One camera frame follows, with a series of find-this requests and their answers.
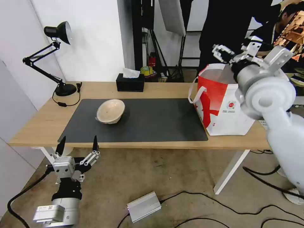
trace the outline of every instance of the tissue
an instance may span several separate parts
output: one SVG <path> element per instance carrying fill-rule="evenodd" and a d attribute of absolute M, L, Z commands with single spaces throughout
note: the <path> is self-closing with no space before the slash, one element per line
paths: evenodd
<path fill-rule="evenodd" d="M 124 78 L 138 78 L 139 74 L 140 74 L 140 71 L 123 68 L 123 77 Z"/>

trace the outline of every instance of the shopping bag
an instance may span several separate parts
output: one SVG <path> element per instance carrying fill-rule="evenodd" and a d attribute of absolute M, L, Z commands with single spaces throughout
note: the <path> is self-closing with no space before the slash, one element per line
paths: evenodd
<path fill-rule="evenodd" d="M 198 79 L 198 92 L 190 95 Z M 245 135 L 254 123 L 240 107 L 235 96 L 238 84 L 229 65 L 209 64 L 190 86 L 188 100 L 195 105 L 209 135 Z"/>

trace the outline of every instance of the black desk mat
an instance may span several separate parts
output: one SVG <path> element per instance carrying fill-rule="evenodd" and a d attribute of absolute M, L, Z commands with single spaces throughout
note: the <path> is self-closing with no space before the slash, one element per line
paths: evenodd
<path fill-rule="evenodd" d="M 107 99 L 83 99 L 59 140 L 67 143 L 207 141 L 188 99 L 122 99 L 125 111 L 115 124 L 98 122 L 96 112 Z"/>

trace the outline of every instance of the beige bowl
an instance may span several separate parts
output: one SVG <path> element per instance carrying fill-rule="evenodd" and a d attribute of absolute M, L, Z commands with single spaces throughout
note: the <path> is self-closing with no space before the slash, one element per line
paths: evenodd
<path fill-rule="evenodd" d="M 97 110 L 96 120 L 104 124 L 117 123 L 124 113 L 125 105 L 121 100 L 112 99 L 103 102 Z"/>

